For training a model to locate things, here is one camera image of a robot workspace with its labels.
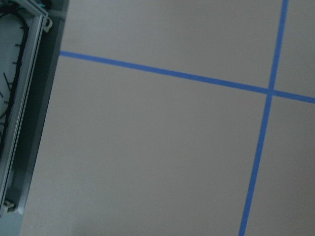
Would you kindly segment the aluminium frame rail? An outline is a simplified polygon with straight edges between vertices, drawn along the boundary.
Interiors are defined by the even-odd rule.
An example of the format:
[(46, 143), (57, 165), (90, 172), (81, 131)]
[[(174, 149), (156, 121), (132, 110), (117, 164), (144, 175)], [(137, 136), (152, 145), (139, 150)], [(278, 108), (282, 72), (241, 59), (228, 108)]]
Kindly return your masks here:
[(18, 144), (43, 32), (52, 23), (42, 3), (0, 2), (0, 212)]

